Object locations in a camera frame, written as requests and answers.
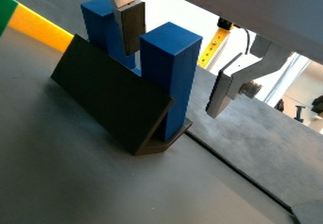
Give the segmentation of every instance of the black angled base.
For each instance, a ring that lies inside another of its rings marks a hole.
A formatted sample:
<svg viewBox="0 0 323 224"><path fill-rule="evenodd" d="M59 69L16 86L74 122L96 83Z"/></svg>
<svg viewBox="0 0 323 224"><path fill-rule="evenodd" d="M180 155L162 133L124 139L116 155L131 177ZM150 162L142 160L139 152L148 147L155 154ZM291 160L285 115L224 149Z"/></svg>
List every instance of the black angled base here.
<svg viewBox="0 0 323 224"><path fill-rule="evenodd" d="M134 155L166 151L192 125L167 142L154 138L174 100L79 35L52 79Z"/></svg>

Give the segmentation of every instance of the blue block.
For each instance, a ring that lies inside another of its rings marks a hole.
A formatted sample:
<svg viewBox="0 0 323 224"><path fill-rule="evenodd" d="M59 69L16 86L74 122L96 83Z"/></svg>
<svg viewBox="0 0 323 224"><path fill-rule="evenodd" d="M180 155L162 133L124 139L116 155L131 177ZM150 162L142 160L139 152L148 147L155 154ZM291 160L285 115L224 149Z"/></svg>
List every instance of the blue block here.
<svg viewBox="0 0 323 224"><path fill-rule="evenodd" d="M184 123L200 43L200 36L172 23L140 37L143 78L175 100L158 129L164 141Z"/></svg>
<svg viewBox="0 0 323 224"><path fill-rule="evenodd" d="M108 0L92 0L80 4L88 40L128 69L135 69L135 54L127 56L114 8Z"/></svg>

